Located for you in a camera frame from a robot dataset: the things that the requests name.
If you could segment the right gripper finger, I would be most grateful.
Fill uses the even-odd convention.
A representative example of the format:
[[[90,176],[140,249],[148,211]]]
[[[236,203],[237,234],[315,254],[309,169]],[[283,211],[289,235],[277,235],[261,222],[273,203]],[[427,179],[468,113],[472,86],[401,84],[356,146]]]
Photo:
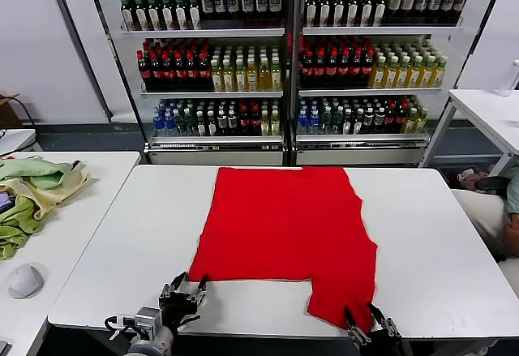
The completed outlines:
[[[367,345],[366,333],[356,324],[353,314],[348,307],[344,308],[345,321],[348,324],[348,338],[355,344],[357,348]]]
[[[391,317],[386,317],[383,312],[372,303],[367,304],[371,314],[373,315],[376,323],[388,332],[390,337],[401,337],[401,334]]]

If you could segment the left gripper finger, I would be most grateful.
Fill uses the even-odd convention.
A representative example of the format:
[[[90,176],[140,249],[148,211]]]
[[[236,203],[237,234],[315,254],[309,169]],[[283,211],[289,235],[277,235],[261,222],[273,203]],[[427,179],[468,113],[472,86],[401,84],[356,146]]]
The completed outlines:
[[[197,285],[196,291],[194,292],[194,300],[196,302],[202,302],[207,293],[208,275],[204,275]]]
[[[183,283],[187,272],[182,272],[177,275],[169,284],[165,284],[162,291],[161,296],[163,298],[170,298],[178,292],[180,285]]]

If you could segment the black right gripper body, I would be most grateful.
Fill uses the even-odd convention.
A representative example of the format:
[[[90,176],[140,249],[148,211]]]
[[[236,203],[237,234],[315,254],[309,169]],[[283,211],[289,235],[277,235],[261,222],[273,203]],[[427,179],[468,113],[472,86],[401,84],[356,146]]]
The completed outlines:
[[[399,332],[380,329],[368,334],[358,328],[351,330],[351,341],[362,356],[409,356],[412,349]]]

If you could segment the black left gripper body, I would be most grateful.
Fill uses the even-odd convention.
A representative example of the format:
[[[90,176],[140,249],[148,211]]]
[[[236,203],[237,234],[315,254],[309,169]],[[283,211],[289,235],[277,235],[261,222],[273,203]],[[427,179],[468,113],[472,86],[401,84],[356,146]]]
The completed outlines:
[[[158,298],[162,324],[173,334],[182,326],[200,319],[199,305],[202,303],[202,291],[190,294],[174,290],[163,290]]]

